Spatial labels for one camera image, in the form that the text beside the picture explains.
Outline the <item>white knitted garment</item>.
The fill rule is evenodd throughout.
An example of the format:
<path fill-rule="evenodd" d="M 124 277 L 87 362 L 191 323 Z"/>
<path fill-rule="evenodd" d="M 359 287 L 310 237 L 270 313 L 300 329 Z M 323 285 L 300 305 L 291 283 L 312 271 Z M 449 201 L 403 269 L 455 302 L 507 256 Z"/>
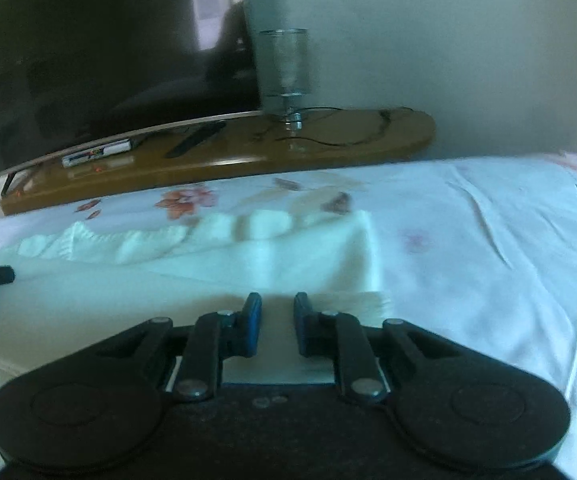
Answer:
<path fill-rule="evenodd" d="M 325 382 L 331 365 L 297 350 L 293 300 L 376 326 L 387 314 L 363 211 L 208 214 L 158 230 L 98 233 L 77 222 L 0 249 L 0 385 L 156 316 L 178 325 L 262 298 L 259 350 L 226 364 L 232 382 Z"/>

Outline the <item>brown wooden tv shelf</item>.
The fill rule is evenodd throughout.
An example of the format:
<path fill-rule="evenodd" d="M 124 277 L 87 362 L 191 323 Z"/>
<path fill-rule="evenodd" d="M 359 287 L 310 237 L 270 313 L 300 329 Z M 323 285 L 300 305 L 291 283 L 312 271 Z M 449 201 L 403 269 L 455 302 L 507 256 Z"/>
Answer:
<path fill-rule="evenodd" d="M 0 207 L 10 216 L 147 188 L 400 162 L 430 146 L 436 122 L 407 107 L 322 108 L 305 112 L 302 129 L 291 136 L 270 116 L 238 118 L 228 120 L 226 128 L 189 153 L 166 159 L 170 148 L 193 132 L 151 134 L 127 153 L 72 168 L 44 162 L 19 180 L 6 179 Z"/>

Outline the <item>black remote control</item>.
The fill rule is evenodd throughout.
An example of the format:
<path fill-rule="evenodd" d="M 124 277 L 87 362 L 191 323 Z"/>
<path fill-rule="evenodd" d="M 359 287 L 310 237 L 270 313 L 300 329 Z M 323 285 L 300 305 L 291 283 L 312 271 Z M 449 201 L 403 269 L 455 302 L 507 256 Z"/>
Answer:
<path fill-rule="evenodd" d="M 191 151 L 193 148 L 197 148 L 197 146 L 200 146 L 200 144 L 203 144 L 207 140 L 211 139 L 224 128 L 226 128 L 226 122 L 207 122 L 207 124 L 198 128 L 196 131 L 183 139 L 179 144 L 173 148 L 170 148 L 170 150 L 165 155 L 166 159 L 178 158 L 186 153 L 189 153 L 189 151 Z"/>

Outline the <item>floral white bed sheet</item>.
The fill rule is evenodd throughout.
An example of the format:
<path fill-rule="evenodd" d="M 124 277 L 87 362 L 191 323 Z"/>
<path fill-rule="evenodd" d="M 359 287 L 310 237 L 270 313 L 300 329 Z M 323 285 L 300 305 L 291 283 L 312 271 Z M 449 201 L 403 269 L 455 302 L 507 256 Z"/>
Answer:
<path fill-rule="evenodd" d="M 577 479 L 577 171 L 550 159 L 413 162 L 100 196 L 1 218 L 0 249 L 77 222 L 98 233 L 147 231 L 257 210 L 365 212 L 388 301 L 381 322 L 402 318 L 555 385 L 573 412 L 557 464 Z"/>

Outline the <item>black flat television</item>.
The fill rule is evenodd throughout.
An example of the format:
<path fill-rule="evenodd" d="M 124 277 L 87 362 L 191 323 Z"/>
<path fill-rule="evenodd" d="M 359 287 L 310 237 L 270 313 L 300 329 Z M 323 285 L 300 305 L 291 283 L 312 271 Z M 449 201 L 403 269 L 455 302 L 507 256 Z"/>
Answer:
<path fill-rule="evenodd" d="M 0 0 L 0 174 L 259 106 L 246 0 Z"/>

